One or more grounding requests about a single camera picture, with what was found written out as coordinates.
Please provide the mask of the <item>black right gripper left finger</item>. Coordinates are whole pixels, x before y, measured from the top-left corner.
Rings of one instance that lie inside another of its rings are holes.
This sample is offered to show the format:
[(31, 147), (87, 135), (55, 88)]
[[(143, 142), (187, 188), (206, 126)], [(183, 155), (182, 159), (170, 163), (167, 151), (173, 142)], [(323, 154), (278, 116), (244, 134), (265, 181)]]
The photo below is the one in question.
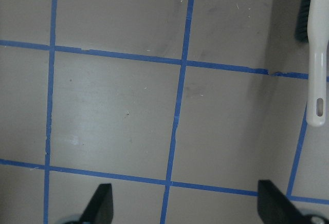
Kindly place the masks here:
[(78, 223), (108, 224), (114, 218), (111, 183), (100, 184), (90, 199)]

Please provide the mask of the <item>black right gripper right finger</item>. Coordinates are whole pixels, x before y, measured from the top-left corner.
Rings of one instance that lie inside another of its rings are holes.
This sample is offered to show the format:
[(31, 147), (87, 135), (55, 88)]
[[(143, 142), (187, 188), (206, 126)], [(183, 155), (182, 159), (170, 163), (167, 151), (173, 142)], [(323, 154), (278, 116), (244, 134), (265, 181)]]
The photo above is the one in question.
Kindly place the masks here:
[(303, 215), (270, 180), (258, 181), (257, 212), (265, 224), (317, 222), (317, 216)]

